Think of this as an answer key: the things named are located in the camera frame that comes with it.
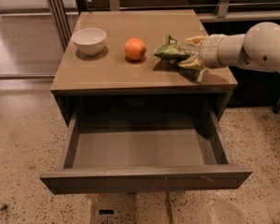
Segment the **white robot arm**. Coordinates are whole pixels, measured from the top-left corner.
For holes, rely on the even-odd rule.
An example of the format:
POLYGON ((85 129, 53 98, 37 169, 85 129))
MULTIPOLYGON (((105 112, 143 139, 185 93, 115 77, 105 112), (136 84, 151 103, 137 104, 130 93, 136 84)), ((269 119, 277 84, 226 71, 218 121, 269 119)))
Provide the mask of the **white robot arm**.
POLYGON ((261 22, 245 34, 194 36, 185 40, 199 50, 178 65, 189 69, 235 66, 280 74, 280 25, 261 22))

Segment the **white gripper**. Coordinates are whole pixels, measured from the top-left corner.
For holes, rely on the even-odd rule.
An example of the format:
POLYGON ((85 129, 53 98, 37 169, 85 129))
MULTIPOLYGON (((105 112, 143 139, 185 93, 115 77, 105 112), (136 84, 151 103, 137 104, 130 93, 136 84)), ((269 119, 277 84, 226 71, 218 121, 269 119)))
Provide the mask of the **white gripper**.
POLYGON ((203 70, 222 68, 218 58, 218 49, 224 35, 196 35, 185 40, 187 46, 200 47, 199 56, 194 55, 179 62, 177 65, 185 69, 203 70))

